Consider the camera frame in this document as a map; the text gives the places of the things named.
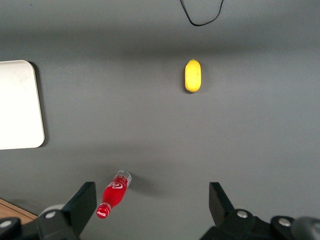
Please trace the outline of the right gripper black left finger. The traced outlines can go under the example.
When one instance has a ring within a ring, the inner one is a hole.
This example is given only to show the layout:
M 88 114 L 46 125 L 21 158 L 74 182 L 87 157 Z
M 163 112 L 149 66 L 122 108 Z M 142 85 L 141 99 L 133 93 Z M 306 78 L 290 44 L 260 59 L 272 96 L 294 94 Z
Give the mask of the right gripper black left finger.
M 50 207 L 36 219 L 41 240 L 78 240 L 97 206 L 96 184 L 85 182 L 60 207 Z

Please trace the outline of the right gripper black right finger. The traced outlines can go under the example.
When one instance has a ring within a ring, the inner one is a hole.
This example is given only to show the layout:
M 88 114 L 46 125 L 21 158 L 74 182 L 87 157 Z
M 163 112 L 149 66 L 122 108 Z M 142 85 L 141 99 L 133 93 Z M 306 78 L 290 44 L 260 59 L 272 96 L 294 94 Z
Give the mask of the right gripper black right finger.
M 255 240 L 256 219 L 247 210 L 236 209 L 218 182 L 209 184 L 209 210 L 214 222 L 202 240 Z

